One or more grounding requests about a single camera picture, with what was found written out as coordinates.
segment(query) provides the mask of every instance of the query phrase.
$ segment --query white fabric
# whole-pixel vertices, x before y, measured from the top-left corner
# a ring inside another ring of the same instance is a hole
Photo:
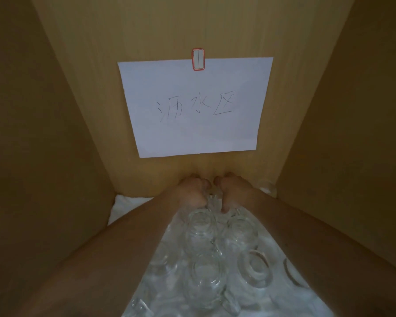
[[[108,225],[112,224],[114,221],[116,221],[118,218],[122,217],[123,215],[127,214],[130,212],[132,209],[137,208],[138,206],[142,205],[143,203],[151,200],[152,198],[131,198],[131,197],[125,197],[122,195],[117,195],[115,199],[115,203],[113,208],[111,209],[110,213],[110,218],[108,220]],[[280,247],[277,245],[277,243],[274,241],[274,239],[271,237],[271,235],[267,232],[267,230],[262,226],[262,224],[251,214],[247,213],[247,216],[253,219],[254,223],[257,225],[258,233],[260,236],[260,239],[263,240],[264,244],[271,248],[274,249],[275,251],[271,251],[274,253],[274,256],[276,258],[269,258],[270,261],[280,261],[285,258],[285,255],[281,251]],[[183,303],[182,307],[185,307],[185,303],[183,302],[183,298],[180,295],[179,298],[174,298],[173,303],[174,305],[178,306],[177,309],[179,309],[179,303]],[[167,307],[168,304],[167,302],[161,302],[157,303],[157,306],[163,306],[164,309],[170,310],[170,307]],[[278,316],[278,317],[333,317],[332,311],[323,303],[323,301],[316,297],[308,306],[308,310],[311,313],[303,313],[303,314],[288,314],[287,312],[279,312],[279,311],[270,311],[270,308],[272,307],[271,303],[260,303],[261,310],[260,311],[248,311],[246,309],[243,309],[239,315],[239,317],[269,317],[269,316]],[[215,310],[212,315],[206,314],[207,317],[222,317],[222,316],[227,316],[228,314],[222,310],[218,309]]]

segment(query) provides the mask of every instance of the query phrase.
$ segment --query skin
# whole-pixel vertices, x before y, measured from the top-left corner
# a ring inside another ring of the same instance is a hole
[[[214,180],[222,211],[251,211],[338,315],[396,316],[396,268],[331,226],[233,174]],[[17,316],[120,317],[180,207],[203,207],[210,182],[181,181],[104,229],[66,259]]]

